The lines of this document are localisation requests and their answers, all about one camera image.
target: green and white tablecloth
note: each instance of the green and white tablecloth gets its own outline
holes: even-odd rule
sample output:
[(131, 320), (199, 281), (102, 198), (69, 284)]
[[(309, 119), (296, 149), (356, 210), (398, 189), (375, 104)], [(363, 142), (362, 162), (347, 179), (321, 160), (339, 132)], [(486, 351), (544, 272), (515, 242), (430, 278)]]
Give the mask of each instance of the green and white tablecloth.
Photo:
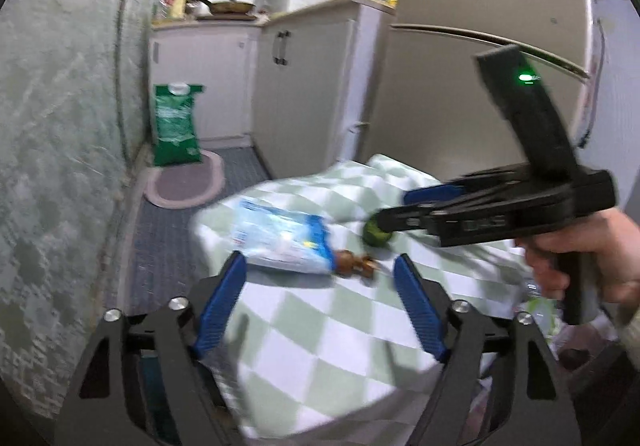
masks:
[(242, 197), (319, 214), (333, 249), (372, 251), (382, 264), (370, 283), (250, 267), (224, 343), (212, 353), (216, 380), (246, 437), (263, 445), (405, 444), (440, 365), (420, 349), (393, 286), (390, 268), (399, 253), (453, 298), (511, 317), (529, 274), (507, 243), (441, 249), (424, 232), (406, 232), (390, 249), (364, 248), (360, 230), (369, 214), (398, 205), (407, 190), (435, 184), (376, 155), (367, 165), (345, 162), (310, 177), (259, 184), (194, 217), (205, 275), (216, 275), (232, 251), (228, 237)]

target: dark floor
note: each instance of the dark floor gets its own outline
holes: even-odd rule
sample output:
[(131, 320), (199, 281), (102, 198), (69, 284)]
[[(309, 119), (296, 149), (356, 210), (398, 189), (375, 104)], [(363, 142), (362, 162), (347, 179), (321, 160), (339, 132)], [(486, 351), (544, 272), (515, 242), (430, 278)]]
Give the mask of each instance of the dark floor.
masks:
[[(222, 149), (216, 153), (225, 162), (226, 184), (209, 204), (268, 180), (253, 149)], [(130, 274), (130, 314), (153, 311), (174, 296), (189, 291), (195, 270), (189, 222), (206, 206), (167, 210), (143, 198)]]

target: refrigerator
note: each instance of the refrigerator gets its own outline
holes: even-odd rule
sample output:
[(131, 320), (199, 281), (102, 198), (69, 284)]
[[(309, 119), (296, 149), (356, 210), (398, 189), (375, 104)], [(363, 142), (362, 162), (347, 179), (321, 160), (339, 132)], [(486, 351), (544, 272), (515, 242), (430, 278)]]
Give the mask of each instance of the refrigerator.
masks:
[(474, 55), (516, 43), (571, 137), (593, 94), (593, 0), (398, 0), (359, 158), (375, 153), (442, 181), (524, 157), (482, 86)]

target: marble wall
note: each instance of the marble wall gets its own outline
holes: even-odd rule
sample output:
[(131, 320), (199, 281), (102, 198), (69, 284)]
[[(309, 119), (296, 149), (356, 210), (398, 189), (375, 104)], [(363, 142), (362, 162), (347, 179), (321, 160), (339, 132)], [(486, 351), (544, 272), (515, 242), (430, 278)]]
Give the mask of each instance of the marble wall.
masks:
[(40, 415), (59, 409), (95, 324), (110, 221), (148, 133), (154, 1), (0, 10), (0, 374)]

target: blue gripper pad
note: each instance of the blue gripper pad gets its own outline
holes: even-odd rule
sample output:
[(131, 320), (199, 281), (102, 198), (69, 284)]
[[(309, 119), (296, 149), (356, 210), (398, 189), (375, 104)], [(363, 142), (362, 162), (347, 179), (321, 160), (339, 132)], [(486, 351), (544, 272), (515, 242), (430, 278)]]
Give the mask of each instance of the blue gripper pad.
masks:
[(198, 337), (191, 347), (198, 359), (204, 357), (222, 340), (231, 311), (246, 281), (246, 258), (238, 253), (236, 259), (226, 267), (226, 271), (220, 274), (223, 278), (200, 315)]
[(461, 186), (456, 186), (455, 184), (439, 184), (429, 188), (408, 191), (402, 198), (402, 204), (451, 201), (464, 193), (465, 189)]
[(443, 342), (443, 324), (402, 257), (396, 258), (394, 264), (394, 282), (422, 350), (432, 354), (436, 361), (444, 361), (449, 351)]

